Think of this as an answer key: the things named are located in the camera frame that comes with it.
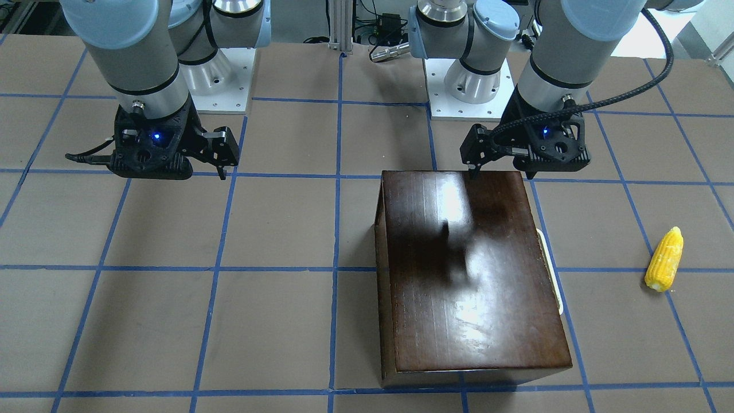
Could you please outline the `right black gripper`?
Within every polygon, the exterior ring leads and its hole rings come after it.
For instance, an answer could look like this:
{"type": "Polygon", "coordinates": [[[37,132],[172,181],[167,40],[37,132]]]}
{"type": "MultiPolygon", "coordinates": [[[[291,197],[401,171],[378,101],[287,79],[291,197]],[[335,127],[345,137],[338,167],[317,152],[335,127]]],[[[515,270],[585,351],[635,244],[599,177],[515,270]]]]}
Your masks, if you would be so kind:
{"type": "Polygon", "coordinates": [[[212,162],[220,180],[226,180],[225,168],[236,167],[240,161],[240,148],[229,127],[219,127],[208,133],[193,128],[186,133],[187,156],[201,162],[212,162]]]}

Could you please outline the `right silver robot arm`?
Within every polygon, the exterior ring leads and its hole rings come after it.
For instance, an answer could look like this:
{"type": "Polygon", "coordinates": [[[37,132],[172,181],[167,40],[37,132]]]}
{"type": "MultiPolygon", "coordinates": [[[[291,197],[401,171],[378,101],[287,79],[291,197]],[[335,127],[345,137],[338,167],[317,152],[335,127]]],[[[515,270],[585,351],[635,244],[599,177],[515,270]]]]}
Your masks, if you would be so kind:
{"type": "Polygon", "coordinates": [[[62,1],[117,98],[114,131],[68,160],[103,166],[123,178],[188,180],[190,160],[221,180],[240,149],[226,126],[208,131],[196,97],[247,92],[226,49],[260,49],[272,39],[269,1],[62,1]]]}

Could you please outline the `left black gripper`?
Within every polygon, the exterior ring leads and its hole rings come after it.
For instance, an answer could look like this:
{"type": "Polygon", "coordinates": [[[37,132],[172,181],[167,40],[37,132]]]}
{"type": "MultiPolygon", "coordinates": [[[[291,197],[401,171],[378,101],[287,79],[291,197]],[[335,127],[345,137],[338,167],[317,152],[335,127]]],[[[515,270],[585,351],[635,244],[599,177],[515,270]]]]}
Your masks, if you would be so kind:
{"type": "Polygon", "coordinates": [[[470,180],[479,177],[482,166],[488,162],[498,161],[503,157],[513,157],[517,170],[539,170],[538,159],[532,157],[529,139],[521,137],[521,126],[499,130],[494,128],[490,133],[481,124],[470,127],[466,138],[459,148],[462,164],[466,165],[470,180]],[[489,138],[489,148],[485,141],[489,138]]]}

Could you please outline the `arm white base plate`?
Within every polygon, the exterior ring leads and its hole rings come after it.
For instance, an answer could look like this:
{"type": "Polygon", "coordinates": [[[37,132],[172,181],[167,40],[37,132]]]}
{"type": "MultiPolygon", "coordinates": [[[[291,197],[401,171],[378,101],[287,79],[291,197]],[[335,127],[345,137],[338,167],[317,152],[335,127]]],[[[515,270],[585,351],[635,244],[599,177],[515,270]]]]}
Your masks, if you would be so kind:
{"type": "Polygon", "coordinates": [[[209,62],[180,65],[200,114],[247,113],[256,49],[220,49],[209,62]]]}
{"type": "Polygon", "coordinates": [[[454,59],[424,60],[424,72],[433,119],[499,121],[514,91],[507,60],[490,75],[472,73],[454,59]]]}

